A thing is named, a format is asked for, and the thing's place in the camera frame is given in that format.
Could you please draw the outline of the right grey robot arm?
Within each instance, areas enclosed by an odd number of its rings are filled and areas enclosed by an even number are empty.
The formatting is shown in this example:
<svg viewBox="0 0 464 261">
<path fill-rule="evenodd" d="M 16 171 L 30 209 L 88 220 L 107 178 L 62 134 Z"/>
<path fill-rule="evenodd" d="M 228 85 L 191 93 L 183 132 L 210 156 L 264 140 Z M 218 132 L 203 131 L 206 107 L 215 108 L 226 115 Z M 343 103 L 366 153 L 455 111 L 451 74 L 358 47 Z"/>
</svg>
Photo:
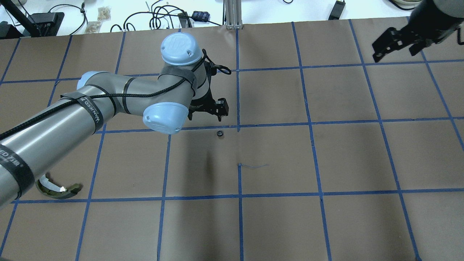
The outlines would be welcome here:
<svg viewBox="0 0 464 261">
<path fill-rule="evenodd" d="M 405 47 L 408 47 L 411 56 L 415 56 L 459 31 L 463 20 L 462 0 L 423 0 L 413 8 L 403 28 L 387 28 L 373 42 L 373 60 L 377 63 L 387 54 Z"/>
</svg>

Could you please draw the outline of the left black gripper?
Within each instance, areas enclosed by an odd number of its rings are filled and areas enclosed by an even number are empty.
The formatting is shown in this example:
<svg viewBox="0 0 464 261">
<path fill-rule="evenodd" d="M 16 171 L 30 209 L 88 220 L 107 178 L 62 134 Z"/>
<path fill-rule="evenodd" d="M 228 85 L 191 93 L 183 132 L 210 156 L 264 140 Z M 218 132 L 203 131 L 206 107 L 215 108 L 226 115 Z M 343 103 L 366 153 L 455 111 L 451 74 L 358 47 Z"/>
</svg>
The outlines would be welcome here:
<svg viewBox="0 0 464 261">
<path fill-rule="evenodd" d="M 191 101 L 188 108 L 188 117 L 192 118 L 194 112 L 197 111 L 216 115 L 218 121 L 221 122 L 223 117 L 227 117 L 229 115 L 229 105 L 225 98 L 220 98 L 216 101 L 212 94 L 207 92 L 202 97 Z"/>
</svg>

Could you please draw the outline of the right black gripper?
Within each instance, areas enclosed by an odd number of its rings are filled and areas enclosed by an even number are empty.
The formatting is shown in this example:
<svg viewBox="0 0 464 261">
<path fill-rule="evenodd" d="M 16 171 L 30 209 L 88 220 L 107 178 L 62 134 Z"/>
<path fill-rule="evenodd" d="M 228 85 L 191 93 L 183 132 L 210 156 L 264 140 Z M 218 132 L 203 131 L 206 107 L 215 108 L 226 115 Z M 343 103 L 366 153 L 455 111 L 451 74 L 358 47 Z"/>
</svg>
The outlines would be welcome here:
<svg viewBox="0 0 464 261">
<path fill-rule="evenodd" d="M 389 28 L 372 44 L 373 61 L 380 62 L 387 54 L 408 47 L 411 56 L 417 55 L 431 45 L 438 45 L 453 34 L 453 28 L 412 28 L 406 25 L 401 29 Z"/>
</svg>

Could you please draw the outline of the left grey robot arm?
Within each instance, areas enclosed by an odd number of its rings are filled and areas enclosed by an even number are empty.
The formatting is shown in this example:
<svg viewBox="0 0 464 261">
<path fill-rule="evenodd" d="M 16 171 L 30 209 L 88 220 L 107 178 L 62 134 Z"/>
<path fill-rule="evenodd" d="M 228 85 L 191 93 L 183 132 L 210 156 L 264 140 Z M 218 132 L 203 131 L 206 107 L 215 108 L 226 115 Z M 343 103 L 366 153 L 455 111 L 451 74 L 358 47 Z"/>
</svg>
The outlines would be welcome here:
<svg viewBox="0 0 464 261">
<path fill-rule="evenodd" d="M 90 71 L 77 90 L 1 134 L 1 207 L 19 199 L 37 180 L 116 114 L 142 117 L 153 131 L 174 135 L 196 111 L 222 117 L 229 107 L 215 100 L 211 77 L 231 70 L 215 64 L 194 36 L 177 32 L 161 43 L 164 66 L 155 81 Z"/>
</svg>

